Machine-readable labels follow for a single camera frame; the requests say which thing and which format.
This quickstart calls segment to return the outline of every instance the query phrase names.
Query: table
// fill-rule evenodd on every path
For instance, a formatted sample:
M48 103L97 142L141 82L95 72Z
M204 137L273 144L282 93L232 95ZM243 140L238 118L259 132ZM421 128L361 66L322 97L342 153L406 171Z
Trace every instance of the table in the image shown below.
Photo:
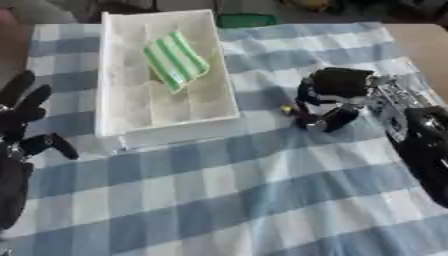
M30 200L8 231L18 255L426 255L445 253L435 205L368 113L333 134L298 130L278 106L324 65L375 69L433 95L376 23L220 33L247 133L116 155L92 134L98 25L35 30L29 68L53 84L32 132L81 159L33 159Z

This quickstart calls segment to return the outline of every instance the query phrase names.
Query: sponge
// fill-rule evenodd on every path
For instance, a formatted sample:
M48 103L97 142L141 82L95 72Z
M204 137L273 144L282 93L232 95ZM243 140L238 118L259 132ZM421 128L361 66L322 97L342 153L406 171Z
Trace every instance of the sponge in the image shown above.
M143 52L151 69L173 94L210 70L210 65L196 53L180 31L170 32L149 43Z

